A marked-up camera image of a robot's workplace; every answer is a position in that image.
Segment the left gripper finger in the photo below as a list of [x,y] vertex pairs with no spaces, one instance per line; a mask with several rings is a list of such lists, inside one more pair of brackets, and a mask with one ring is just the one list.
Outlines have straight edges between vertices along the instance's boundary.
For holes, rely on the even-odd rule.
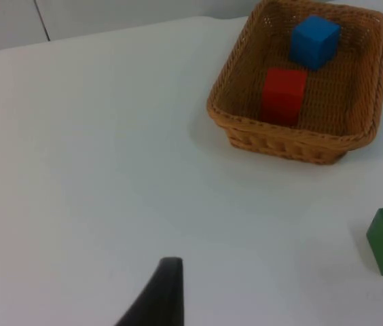
[[183,260],[164,257],[117,326],[182,326]]

